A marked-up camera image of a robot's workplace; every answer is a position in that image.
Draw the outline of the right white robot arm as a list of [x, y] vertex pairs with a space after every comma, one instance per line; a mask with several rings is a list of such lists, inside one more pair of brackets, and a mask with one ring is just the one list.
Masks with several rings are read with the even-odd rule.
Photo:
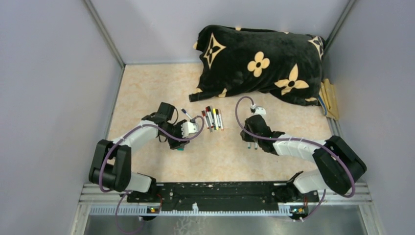
[[287, 196], [294, 202], [301, 201], [308, 192], [320, 189], [347, 195], [367, 171], [366, 164], [339, 136], [319, 141], [291, 137], [284, 132], [272, 131], [261, 115], [246, 119], [240, 135], [244, 141], [256, 143], [266, 153], [297, 157], [317, 166], [316, 170], [294, 177], [293, 184], [287, 188]]

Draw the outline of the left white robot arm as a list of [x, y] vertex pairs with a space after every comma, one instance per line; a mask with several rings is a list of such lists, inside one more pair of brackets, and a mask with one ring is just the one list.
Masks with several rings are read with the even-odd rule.
[[175, 112], [178, 112], [175, 106], [162, 102], [156, 112], [144, 116], [124, 135], [113, 140], [100, 140], [95, 148], [89, 181], [104, 193], [135, 191], [144, 202], [154, 201], [157, 196], [156, 179], [133, 173], [132, 155], [160, 136], [166, 138], [171, 150], [176, 150], [201, 134], [203, 126], [199, 126], [195, 119], [171, 123]]

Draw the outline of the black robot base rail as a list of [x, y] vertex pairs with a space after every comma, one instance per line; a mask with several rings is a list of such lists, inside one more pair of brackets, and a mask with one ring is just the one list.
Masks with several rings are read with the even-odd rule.
[[156, 183], [147, 193], [132, 192], [128, 203], [154, 203], [165, 212], [276, 211], [282, 203], [315, 203], [316, 191], [301, 194], [287, 181]]

